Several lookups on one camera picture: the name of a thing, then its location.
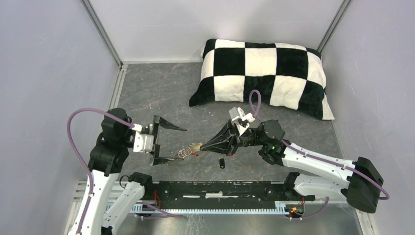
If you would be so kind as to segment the black key tag white label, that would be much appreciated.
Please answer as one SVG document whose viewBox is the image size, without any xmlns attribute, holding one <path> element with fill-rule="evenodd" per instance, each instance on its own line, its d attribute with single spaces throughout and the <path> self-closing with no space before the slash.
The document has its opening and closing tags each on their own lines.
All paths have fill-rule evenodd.
<svg viewBox="0 0 415 235">
<path fill-rule="evenodd" d="M 223 158 L 219 159 L 219 166 L 220 166 L 221 169 L 224 169 L 226 167 L 225 159 L 223 159 Z"/>
</svg>

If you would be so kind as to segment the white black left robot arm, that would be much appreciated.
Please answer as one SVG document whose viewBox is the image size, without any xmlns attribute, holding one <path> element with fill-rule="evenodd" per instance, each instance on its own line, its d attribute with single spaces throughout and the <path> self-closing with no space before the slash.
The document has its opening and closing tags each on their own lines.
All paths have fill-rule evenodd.
<svg viewBox="0 0 415 235">
<path fill-rule="evenodd" d="M 71 123 L 82 112 L 94 112 L 104 116 L 90 159 L 86 162 L 75 146 Z M 140 199 L 149 199 L 154 193 L 151 176 L 141 173 L 130 175 L 122 195 L 105 211 L 112 188 L 129 156 L 129 149 L 138 153 L 159 157 L 157 144 L 158 128 L 184 131 L 160 116 L 154 116 L 153 123 L 142 126 L 133 123 L 122 108 L 102 111 L 96 108 L 81 108 L 74 111 L 67 121 L 69 142 L 87 173 L 87 188 L 81 201 L 70 235 L 115 235 L 118 228 Z"/>
</svg>

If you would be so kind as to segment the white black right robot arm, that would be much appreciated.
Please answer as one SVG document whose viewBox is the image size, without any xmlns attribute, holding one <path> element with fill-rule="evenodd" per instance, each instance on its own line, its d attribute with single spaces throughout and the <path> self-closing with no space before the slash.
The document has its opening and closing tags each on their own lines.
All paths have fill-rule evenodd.
<svg viewBox="0 0 415 235">
<path fill-rule="evenodd" d="M 255 128 L 229 120 L 200 150 L 231 156 L 241 147 L 261 146 L 258 154 L 268 164 L 312 173 L 289 173 L 282 187 L 289 200 L 340 198 L 355 209 L 375 213 L 379 200 L 389 199 L 382 188 L 384 180 L 371 160 L 359 157 L 352 161 L 316 153 L 285 140 L 284 135 L 278 120 L 264 121 Z"/>
</svg>

